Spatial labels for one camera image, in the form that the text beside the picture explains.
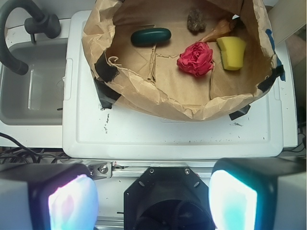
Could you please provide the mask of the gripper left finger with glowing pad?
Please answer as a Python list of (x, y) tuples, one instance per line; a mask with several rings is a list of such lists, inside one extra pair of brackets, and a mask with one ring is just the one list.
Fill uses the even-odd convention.
[(83, 164), (0, 166), (2, 230), (92, 230), (98, 208), (96, 185)]

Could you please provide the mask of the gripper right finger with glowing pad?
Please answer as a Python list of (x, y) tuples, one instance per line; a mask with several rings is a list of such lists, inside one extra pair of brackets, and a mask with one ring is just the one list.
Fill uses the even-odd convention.
[(209, 182), (219, 230), (305, 230), (305, 157), (222, 158)]

